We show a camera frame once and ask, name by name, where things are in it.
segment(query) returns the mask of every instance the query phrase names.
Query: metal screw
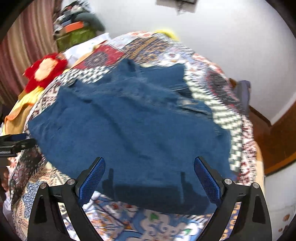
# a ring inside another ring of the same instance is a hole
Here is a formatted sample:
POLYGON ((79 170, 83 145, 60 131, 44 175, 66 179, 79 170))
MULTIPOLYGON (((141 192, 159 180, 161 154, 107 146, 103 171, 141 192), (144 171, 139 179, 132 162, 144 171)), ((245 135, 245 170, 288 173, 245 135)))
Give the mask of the metal screw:
POLYGON ((46 183, 41 183, 40 188, 41 188, 41 189, 46 188, 46 183))
POLYGON ((68 184, 68 185, 73 185, 73 184, 74 184, 74 182, 75 182, 75 180, 74 180, 74 179, 69 179, 69 180, 67 181, 67 184, 68 184))
POLYGON ((229 179, 229 178, 226 178, 226 179, 224 180, 224 182, 225 182, 226 184, 228 184, 228 185, 232 184, 232 181, 231 181, 231 179, 229 179))
POLYGON ((254 188, 259 188, 259 184, 258 183, 253 183, 253 187, 254 188))

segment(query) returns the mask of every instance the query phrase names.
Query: red stuffed toy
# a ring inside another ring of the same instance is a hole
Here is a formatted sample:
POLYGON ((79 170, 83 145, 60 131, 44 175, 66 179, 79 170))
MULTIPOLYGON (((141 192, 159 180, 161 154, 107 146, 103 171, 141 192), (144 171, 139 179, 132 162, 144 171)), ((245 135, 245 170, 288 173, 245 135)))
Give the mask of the red stuffed toy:
POLYGON ((25 92, 30 93, 37 86, 46 88, 55 77, 63 73, 67 64, 68 61, 61 59, 61 55, 57 53, 48 54, 36 61, 23 74, 29 79, 25 92))

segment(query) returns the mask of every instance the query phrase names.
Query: bed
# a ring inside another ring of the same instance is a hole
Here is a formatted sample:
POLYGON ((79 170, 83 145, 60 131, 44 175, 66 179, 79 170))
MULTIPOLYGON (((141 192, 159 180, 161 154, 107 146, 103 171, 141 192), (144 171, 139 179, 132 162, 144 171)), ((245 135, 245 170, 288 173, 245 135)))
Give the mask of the bed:
MULTIPOLYGON (((85 82, 97 81, 123 58, 132 59, 144 67, 184 64, 184 80, 190 86, 192 96, 204 101, 211 108, 216 124, 230 130, 229 163, 231 169, 238 174, 236 182, 250 185, 257 181, 264 189, 264 172, 257 161, 259 147, 253 139, 252 124, 240 112, 229 80, 219 66, 164 34, 132 32, 106 41, 45 89, 26 123, 54 103, 62 84, 77 76, 83 76, 85 82), (260 169, 259 175, 256 175, 257 167, 260 169)), ((24 132, 30 134, 27 124, 24 132)), ((42 182, 47 182, 50 186, 62 185, 68 179, 68 176, 46 161, 38 147, 22 151, 11 159, 10 192, 6 203, 11 202, 14 225, 22 240, 27 237, 30 211, 39 185, 42 182)), ((70 237, 79 240, 64 205, 59 204, 59 207, 70 237)), ((221 240, 229 237, 239 208, 240 204, 237 203, 221 240)), ((174 215, 143 210, 126 203, 114 202, 99 192, 93 194, 83 209, 104 240, 120 241, 196 240, 212 216, 211 213, 174 215)))

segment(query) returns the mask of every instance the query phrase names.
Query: blue gripper pad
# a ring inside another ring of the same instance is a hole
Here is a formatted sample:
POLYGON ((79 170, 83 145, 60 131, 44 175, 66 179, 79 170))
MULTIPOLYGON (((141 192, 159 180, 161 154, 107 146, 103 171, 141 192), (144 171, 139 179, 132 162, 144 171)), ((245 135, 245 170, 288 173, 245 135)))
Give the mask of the blue gripper pad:
POLYGON ((202 161, 197 157, 194 160, 194 171, 197 175, 204 191, 207 194, 208 199, 211 203, 218 206, 221 204, 221 191, 220 187, 209 173, 208 169, 204 166, 202 161))
POLYGON ((98 158, 94 161, 93 165, 90 169, 85 170, 88 172, 87 177, 85 177, 85 181, 79 187, 78 193, 78 204, 82 207, 84 204, 88 203, 97 188, 104 172, 105 172, 106 164, 103 158, 98 158))

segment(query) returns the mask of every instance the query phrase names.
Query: blue towel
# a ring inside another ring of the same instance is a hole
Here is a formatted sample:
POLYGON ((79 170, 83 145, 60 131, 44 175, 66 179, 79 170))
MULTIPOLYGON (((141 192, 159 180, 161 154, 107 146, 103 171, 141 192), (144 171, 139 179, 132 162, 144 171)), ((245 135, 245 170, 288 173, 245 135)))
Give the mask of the blue towel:
POLYGON ((232 177, 230 133, 211 109, 185 97, 184 67, 141 68, 130 60, 99 81, 62 86, 56 102, 29 121, 31 136, 58 170, 72 178, 96 157, 106 161, 97 190, 115 201, 164 213, 215 210, 195 172, 203 156, 232 177))

